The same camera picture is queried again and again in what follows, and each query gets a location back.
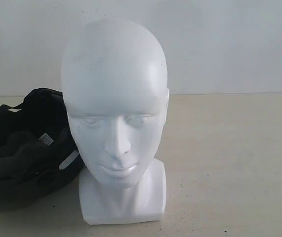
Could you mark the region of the black helmet with tinted visor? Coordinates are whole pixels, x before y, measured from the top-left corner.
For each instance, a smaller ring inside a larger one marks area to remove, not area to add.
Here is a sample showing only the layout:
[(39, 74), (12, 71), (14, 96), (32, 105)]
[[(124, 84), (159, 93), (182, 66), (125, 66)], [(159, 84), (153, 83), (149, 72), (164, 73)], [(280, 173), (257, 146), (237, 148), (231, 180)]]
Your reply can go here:
[(60, 91), (36, 88), (0, 106), (0, 213), (62, 189), (83, 167)]

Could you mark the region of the white mannequin head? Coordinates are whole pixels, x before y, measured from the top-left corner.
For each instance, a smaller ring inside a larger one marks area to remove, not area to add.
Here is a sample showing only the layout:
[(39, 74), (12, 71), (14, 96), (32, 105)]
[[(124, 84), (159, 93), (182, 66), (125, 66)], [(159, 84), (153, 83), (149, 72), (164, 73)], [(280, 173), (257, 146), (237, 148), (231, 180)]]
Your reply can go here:
[(88, 23), (65, 49), (61, 87), (85, 165), (79, 176), (83, 219), (92, 225), (160, 220), (166, 173), (156, 153), (169, 89), (157, 38), (127, 20)]

